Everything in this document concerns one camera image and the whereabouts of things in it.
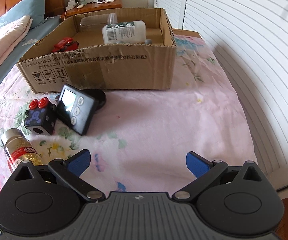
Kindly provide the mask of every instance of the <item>blue pillow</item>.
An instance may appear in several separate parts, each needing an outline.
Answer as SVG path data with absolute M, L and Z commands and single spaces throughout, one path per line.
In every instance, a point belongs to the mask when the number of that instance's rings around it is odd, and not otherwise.
M 45 0 L 22 0 L 0 17 L 0 28 L 24 15 L 30 15 L 33 19 L 32 29 L 44 22 L 44 14 Z

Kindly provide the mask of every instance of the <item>red dot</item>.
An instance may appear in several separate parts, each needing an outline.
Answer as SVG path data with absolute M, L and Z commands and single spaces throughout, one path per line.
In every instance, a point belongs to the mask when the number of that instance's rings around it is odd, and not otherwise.
M 42 98 L 38 103 L 38 108 L 44 108 L 48 105 L 49 99 L 47 97 Z
M 34 110 L 38 106 L 38 102 L 39 101 L 37 99 L 32 100 L 31 103 L 29 104 L 29 109 Z

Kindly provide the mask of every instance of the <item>nightstand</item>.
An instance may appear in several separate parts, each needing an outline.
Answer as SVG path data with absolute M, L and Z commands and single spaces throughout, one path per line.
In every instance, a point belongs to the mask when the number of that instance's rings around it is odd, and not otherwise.
M 122 0 L 114 0 L 114 2 L 108 2 L 108 3 L 88 3 L 84 5 L 81 9 L 78 9 L 76 6 L 71 10 L 67 10 L 65 19 L 76 14 L 95 12 L 106 9 L 117 9 L 117 8 L 122 8 Z M 64 15 L 65 12 L 61 15 L 62 21 L 64 20 Z

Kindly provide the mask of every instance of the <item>silver bottle cap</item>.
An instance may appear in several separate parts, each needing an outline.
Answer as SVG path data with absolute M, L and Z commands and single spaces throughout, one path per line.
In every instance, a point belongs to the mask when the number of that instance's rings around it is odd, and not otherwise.
M 25 136 L 23 135 L 21 130 L 19 130 L 18 128 L 11 128 L 9 130 L 6 130 L 5 133 L 3 133 L 3 135 L 1 136 L 1 142 L 2 142 L 3 146 L 5 147 L 7 142 L 10 139 L 12 139 L 13 137 L 23 137 L 23 138 L 25 138 Z

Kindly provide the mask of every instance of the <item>red label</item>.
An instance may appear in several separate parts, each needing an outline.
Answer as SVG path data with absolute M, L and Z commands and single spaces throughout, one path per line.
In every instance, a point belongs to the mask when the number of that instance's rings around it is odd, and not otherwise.
M 13 152 L 10 156 L 10 162 L 11 163 L 14 163 L 14 161 L 16 159 L 18 159 L 20 156 L 22 156 L 23 154 L 26 154 L 26 153 L 36 153 L 38 154 L 38 152 L 30 147 L 30 146 L 26 146 L 26 147 L 21 147 L 19 149 L 17 149 L 15 152 Z

